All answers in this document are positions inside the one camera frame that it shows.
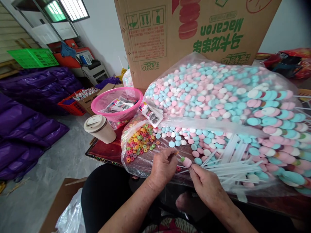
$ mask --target person's left hand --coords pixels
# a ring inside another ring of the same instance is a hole
[[[165,185],[172,179],[177,166],[177,158],[174,153],[175,148],[166,148],[153,157],[153,166],[149,180],[152,188],[162,191]]]

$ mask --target window frame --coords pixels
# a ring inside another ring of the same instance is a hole
[[[71,17],[70,17],[70,15],[68,14],[68,12],[66,11],[66,9],[65,9],[65,7],[64,7],[64,5],[63,5],[63,3],[62,3],[62,1],[61,1],[61,0],[56,1],[56,3],[57,3],[57,4],[59,5],[59,7],[60,7],[60,10],[62,11],[62,13],[65,15],[65,17],[67,16],[68,19],[69,19],[72,23],[79,22],[79,21],[81,21],[81,20],[85,20],[85,19],[90,18],[90,14],[88,13],[87,8],[85,7],[84,1],[81,0],[81,2],[82,2],[82,4],[83,4],[83,7],[84,7],[86,13],[87,13],[87,16],[82,17],[82,18],[79,18],[79,19],[71,20]],[[50,19],[50,21],[51,21],[52,23],[60,23],[60,22],[67,22],[67,21],[68,21],[68,20],[65,18],[64,20],[57,21],[57,22],[53,22],[53,19],[50,17],[50,15],[47,13],[47,10],[45,9],[48,5],[49,5],[49,4],[47,4],[47,5],[44,7],[44,11],[45,11],[46,15],[49,17],[49,19]]]

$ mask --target black pants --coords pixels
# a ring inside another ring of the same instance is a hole
[[[110,164],[102,165],[90,174],[85,181],[81,196],[86,233],[97,233],[130,198],[132,191],[129,179],[130,174],[125,169]],[[172,208],[165,208],[159,200],[156,199],[155,202],[150,207],[141,230],[151,222],[156,223],[156,218],[161,217],[159,207],[173,213],[175,216],[182,216]],[[235,202],[235,205],[239,207],[259,232],[296,232],[292,221],[288,217],[239,202]],[[213,213],[208,214],[196,223],[190,220],[190,223],[203,232],[227,232]]]

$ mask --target white wall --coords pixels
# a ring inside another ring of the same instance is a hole
[[[282,0],[259,52],[311,48],[311,22],[303,2]]]
[[[30,25],[11,6],[13,0],[0,1],[38,41]],[[259,52],[276,53],[280,50],[311,47],[311,25],[300,3],[298,0],[282,1]],[[114,1],[84,0],[84,4],[90,18],[74,23],[81,40],[104,63],[109,75],[119,75],[122,69],[119,57],[124,68],[128,67],[128,63]],[[41,13],[24,13],[35,26],[41,24],[39,19],[44,19]]]
[[[83,0],[89,19],[74,23],[82,42],[102,61],[109,75],[128,68],[116,7],[113,0]]]

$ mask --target hand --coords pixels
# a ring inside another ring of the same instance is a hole
[[[150,185],[157,191],[162,191],[165,185],[172,179],[177,166],[177,158],[174,148],[166,148],[160,153],[154,155],[153,166],[149,176]]]
[[[190,176],[201,200],[212,211],[223,207],[223,204],[233,205],[220,184],[218,176],[214,172],[210,172],[197,164],[192,164],[189,168]]]

